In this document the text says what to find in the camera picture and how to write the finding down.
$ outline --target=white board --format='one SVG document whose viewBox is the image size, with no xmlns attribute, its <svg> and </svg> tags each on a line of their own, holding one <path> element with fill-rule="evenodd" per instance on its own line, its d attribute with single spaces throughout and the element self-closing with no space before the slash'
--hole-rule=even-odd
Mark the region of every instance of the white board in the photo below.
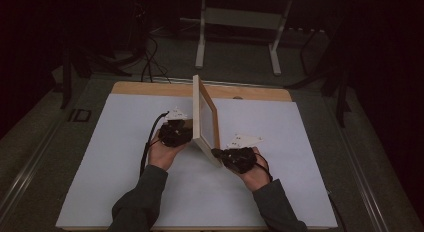
<svg viewBox="0 0 424 232">
<path fill-rule="evenodd" d="M 293 102 L 213 99 L 221 145 L 244 133 L 258 144 L 298 219 L 309 227 L 337 227 L 331 204 Z M 111 209 L 134 188 L 144 144 L 157 116 L 192 98 L 109 95 L 58 218 L 60 228 L 107 227 Z M 154 228 L 265 226 L 251 193 L 225 167 L 217 168 L 191 143 L 175 159 Z"/>
</svg>

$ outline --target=wooden table edge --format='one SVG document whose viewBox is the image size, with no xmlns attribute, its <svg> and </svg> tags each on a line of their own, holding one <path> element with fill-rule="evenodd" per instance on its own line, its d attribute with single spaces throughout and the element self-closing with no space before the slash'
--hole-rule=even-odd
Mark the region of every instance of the wooden table edge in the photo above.
<svg viewBox="0 0 424 232">
<path fill-rule="evenodd" d="M 248 99 L 266 101 L 291 102 L 290 93 L 285 89 L 205 85 L 212 98 Z M 193 96 L 191 84 L 164 84 L 118 81 L 112 88 L 112 94 L 128 95 L 160 95 L 160 96 Z"/>
</svg>

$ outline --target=table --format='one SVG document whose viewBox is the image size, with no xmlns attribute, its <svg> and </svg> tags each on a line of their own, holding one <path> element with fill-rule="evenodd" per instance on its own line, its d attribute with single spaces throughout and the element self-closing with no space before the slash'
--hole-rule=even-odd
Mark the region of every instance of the table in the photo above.
<svg viewBox="0 0 424 232">
<path fill-rule="evenodd" d="M 232 138 L 234 132 L 260 133 L 266 142 L 258 148 L 269 156 L 271 173 L 287 186 L 286 195 L 299 219 L 305 219 L 309 227 L 336 227 L 297 106 L 290 102 L 279 103 L 291 101 L 289 93 L 282 89 L 226 86 L 207 86 L 206 89 L 216 98 L 214 102 L 221 112 L 221 141 Z M 133 172 L 140 166 L 137 161 L 140 143 L 143 143 L 140 138 L 145 138 L 148 133 L 143 128 L 149 127 L 154 119 L 152 116 L 170 106 L 178 105 L 188 112 L 192 107 L 191 90 L 191 85 L 184 84 L 115 84 L 56 226 L 66 230 L 86 230 L 104 229 L 110 224 L 113 203 L 138 179 Z M 143 93 L 154 96 L 132 96 Z M 281 143 L 285 145 L 284 151 L 277 146 Z M 167 184 L 172 190 L 164 191 L 162 213 L 154 229 L 265 228 L 243 183 L 237 177 L 228 176 L 227 169 L 212 165 L 196 146 L 188 146 L 185 153 L 176 158 L 169 172 Z M 209 209 L 199 207 L 199 201 L 204 201 L 204 206 Z M 176 209 L 184 210 L 184 213 L 173 213 Z M 240 216 L 233 218 L 231 215 L 234 214 Z"/>
<path fill-rule="evenodd" d="M 205 26 L 206 23 L 209 23 L 276 30 L 274 41 L 268 45 L 268 48 L 274 75 L 281 75 L 277 47 L 280 43 L 281 35 L 284 31 L 293 0 L 285 0 L 282 2 L 282 4 L 284 4 L 284 10 L 281 14 L 213 8 L 206 5 L 206 0 L 202 0 L 201 3 L 200 37 L 196 54 L 196 68 L 203 68 L 203 59 L 205 54 Z"/>
</svg>

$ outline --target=gray sleeve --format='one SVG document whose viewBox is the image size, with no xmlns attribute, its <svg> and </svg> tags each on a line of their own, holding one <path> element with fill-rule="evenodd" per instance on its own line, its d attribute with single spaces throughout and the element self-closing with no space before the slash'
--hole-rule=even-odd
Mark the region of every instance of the gray sleeve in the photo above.
<svg viewBox="0 0 424 232">
<path fill-rule="evenodd" d="M 270 231 L 307 231 L 305 223 L 297 220 L 280 180 L 254 191 L 253 198 Z"/>
<path fill-rule="evenodd" d="M 167 178 L 163 169 L 147 165 L 136 187 L 113 206 L 113 222 L 108 231 L 149 231 L 159 216 Z"/>
</svg>

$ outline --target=black cord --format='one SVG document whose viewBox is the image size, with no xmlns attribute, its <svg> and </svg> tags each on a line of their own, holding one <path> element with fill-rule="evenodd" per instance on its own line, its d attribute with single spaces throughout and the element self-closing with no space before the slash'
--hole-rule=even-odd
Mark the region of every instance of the black cord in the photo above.
<svg viewBox="0 0 424 232">
<path fill-rule="evenodd" d="M 155 58 L 152 58 L 152 60 L 151 60 L 152 62 L 153 62 L 153 64 L 154 65 L 156 65 L 156 68 L 161 72 L 161 75 L 157 75 L 157 76 L 163 76 L 163 77 L 165 77 L 167 80 L 168 80 L 168 82 L 170 83 L 170 84 L 172 84 L 171 83 L 171 80 L 169 79 L 169 77 L 166 75 L 167 73 L 168 73 L 168 69 L 165 67 L 165 66 L 163 66 L 163 65 L 160 65 L 157 61 L 156 61 L 156 59 Z"/>
<path fill-rule="evenodd" d="M 267 168 L 265 168 L 264 166 L 262 166 L 262 165 L 260 165 L 260 164 L 258 164 L 257 162 L 255 163 L 255 165 L 257 165 L 259 168 L 261 168 L 261 169 L 263 169 L 266 173 L 267 173 L 267 175 L 268 175 L 268 177 L 269 177 L 269 182 L 272 182 L 273 181 L 273 178 L 272 178 L 272 175 L 271 175 L 271 173 L 269 173 L 269 165 L 268 165 L 268 161 L 266 161 L 266 159 L 262 156 L 262 155 L 260 155 L 260 154 L 257 154 L 257 153 L 255 153 L 256 155 L 259 155 L 264 161 L 265 161 L 265 163 L 266 163 L 266 167 Z"/>
<path fill-rule="evenodd" d="M 153 133 L 155 132 L 156 125 L 158 124 L 159 120 L 162 119 L 163 117 L 165 117 L 168 113 L 169 113 L 169 111 L 159 115 L 159 117 L 156 119 L 155 123 L 153 123 L 152 130 L 150 131 L 149 139 L 147 140 L 146 144 L 144 145 L 143 157 L 141 158 L 141 163 L 140 163 L 140 176 L 144 172 L 144 167 L 146 166 L 147 153 L 149 152 L 150 147 L 154 143 L 159 141 L 159 140 L 157 140 L 154 143 L 150 143 L 150 141 L 152 141 L 152 137 L 153 137 Z"/>
<path fill-rule="evenodd" d="M 157 42 L 156 42 L 156 40 L 154 40 L 152 37 L 148 36 L 148 38 L 149 38 L 150 40 L 152 40 L 152 41 L 153 41 L 153 43 L 155 44 L 155 49 L 153 50 L 153 53 L 151 54 L 151 56 L 150 56 L 150 57 L 149 57 L 149 56 L 148 56 L 148 54 L 146 53 L 147 63 L 146 63 L 146 65 L 144 65 L 143 72 L 141 73 L 141 82 L 143 82 L 144 74 L 146 73 L 146 69 L 147 69 L 147 68 L 149 68 L 150 81 L 151 81 L 151 82 L 153 82 L 153 79 L 152 79 L 152 72 L 151 72 L 151 68 L 150 68 L 150 62 L 151 62 L 151 60 L 153 59 L 153 57 L 155 56 L 155 54 L 156 54 L 156 52 L 157 52 L 157 50 L 158 50 L 158 43 L 157 43 Z"/>
<path fill-rule="evenodd" d="M 336 211 L 337 217 L 339 217 L 340 223 L 342 224 L 343 231 L 344 231 L 344 232 L 347 232 L 347 230 L 346 230 L 346 225 L 345 225 L 345 223 L 344 223 L 344 221 L 343 221 L 343 218 L 342 218 L 342 215 L 340 214 L 339 209 L 337 209 L 337 206 L 336 206 L 336 204 L 334 203 L 334 201 L 333 201 L 333 199 L 331 198 L 331 196 L 330 196 L 330 195 L 328 195 L 328 198 L 330 199 L 330 203 L 331 203 L 331 205 L 333 205 L 333 208 L 334 208 L 334 210 Z"/>
</svg>

